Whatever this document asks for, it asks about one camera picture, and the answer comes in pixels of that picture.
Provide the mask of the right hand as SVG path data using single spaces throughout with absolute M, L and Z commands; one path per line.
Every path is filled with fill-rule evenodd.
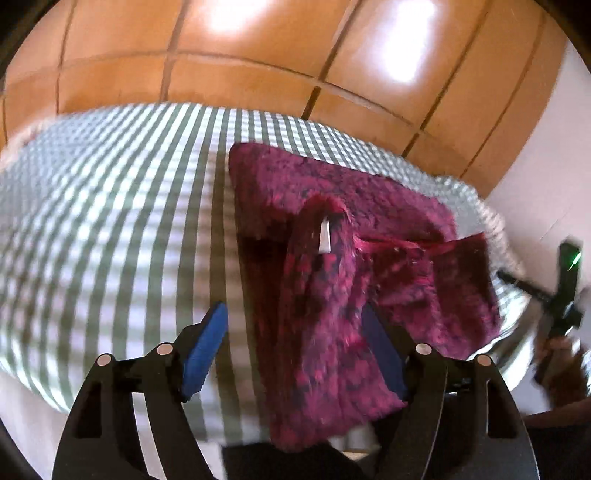
M 537 350 L 535 382 L 551 408 L 590 396 L 590 349 L 577 336 L 548 338 Z

